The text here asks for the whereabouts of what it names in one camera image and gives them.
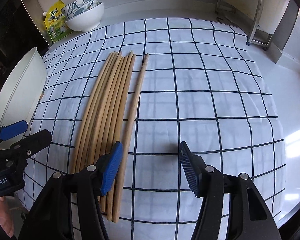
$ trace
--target yellow food package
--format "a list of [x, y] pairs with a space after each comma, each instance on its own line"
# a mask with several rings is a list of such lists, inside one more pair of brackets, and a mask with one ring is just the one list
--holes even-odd
[[65, 23], [65, 15], [61, 12], [64, 6], [66, 5], [61, 0], [57, 1], [50, 7], [44, 20], [53, 43], [72, 33]]

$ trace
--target white bucket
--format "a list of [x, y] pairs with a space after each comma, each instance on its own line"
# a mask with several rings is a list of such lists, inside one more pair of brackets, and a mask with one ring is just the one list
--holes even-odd
[[[34, 114], [47, 78], [47, 68], [37, 48], [31, 49], [14, 67], [0, 92], [0, 127], [25, 120], [28, 124]], [[23, 134], [0, 144], [10, 148]]]

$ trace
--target grid tablecloth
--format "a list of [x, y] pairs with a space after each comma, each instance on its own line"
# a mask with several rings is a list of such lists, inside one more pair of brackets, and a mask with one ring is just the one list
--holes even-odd
[[[31, 208], [55, 171], [67, 174], [91, 89], [111, 51], [137, 54], [127, 118], [143, 56], [150, 54], [125, 174], [119, 223], [111, 240], [190, 239], [202, 199], [189, 190], [178, 144], [225, 174], [245, 172], [278, 219], [285, 185], [282, 127], [272, 95], [246, 51], [239, 28], [188, 18], [110, 25], [47, 53], [48, 76], [26, 136], [42, 129], [52, 143], [28, 160], [18, 195]], [[75, 200], [74, 233], [80, 238]], [[229, 212], [225, 195], [219, 238]]]

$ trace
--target floral bowl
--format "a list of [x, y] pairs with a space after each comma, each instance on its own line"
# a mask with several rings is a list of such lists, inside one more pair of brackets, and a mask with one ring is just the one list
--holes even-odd
[[66, 19], [69, 19], [69, 17], [73, 17], [73, 13], [80, 9], [83, 5], [85, 5], [87, 2], [90, 2], [92, 0], [76, 0], [72, 3], [69, 3], [68, 5], [64, 6], [61, 11], [65, 15]]
[[66, 20], [71, 19], [74, 16], [77, 16], [85, 11], [88, 11], [94, 7], [96, 7], [97, 5], [99, 5], [100, 2], [98, 2], [98, 0], [91, 0], [89, 2], [86, 2], [84, 5], [82, 5], [80, 8], [78, 8], [77, 10], [75, 10], [73, 13], [69, 14], [68, 17], [66, 17]]

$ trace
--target stacked bowls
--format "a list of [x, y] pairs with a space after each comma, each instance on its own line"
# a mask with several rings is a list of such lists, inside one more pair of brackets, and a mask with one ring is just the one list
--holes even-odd
[[61, 11], [70, 29], [88, 32], [100, 25], [105, 7], [103, 2], [98, 0], [76, 0], [63, 7]]

